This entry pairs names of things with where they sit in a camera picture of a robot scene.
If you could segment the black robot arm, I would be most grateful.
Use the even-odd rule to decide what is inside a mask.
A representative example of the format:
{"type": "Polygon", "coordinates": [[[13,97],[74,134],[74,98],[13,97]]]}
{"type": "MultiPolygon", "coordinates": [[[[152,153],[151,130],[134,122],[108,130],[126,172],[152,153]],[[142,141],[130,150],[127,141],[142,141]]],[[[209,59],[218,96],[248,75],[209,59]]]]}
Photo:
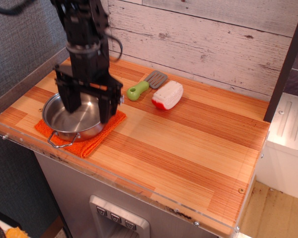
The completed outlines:
{"type": "Polygon", "coordinates": [[[109,73],[108,15],[99,0],[53,0],[65,30],[71,65],[55,67],[59,95],[69,113],[81,106],[81,93],[98,99],[101,123],[121,103],[122,83],[109,73]]]}

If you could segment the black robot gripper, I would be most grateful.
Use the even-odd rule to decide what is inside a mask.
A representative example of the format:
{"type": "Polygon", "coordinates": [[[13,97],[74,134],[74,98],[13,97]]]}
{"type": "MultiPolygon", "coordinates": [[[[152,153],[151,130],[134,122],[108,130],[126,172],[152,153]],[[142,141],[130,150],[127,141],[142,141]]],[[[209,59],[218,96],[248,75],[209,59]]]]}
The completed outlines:
{"type": "Polygon", "coordinates": [[[107,46],[66,46],[70,65],[56,65],[58,92],[69,113],[81,106],[80,93],[98,97],[101,123],[108,123],[123,102],[122,83],[109,74],[107,46]]]}

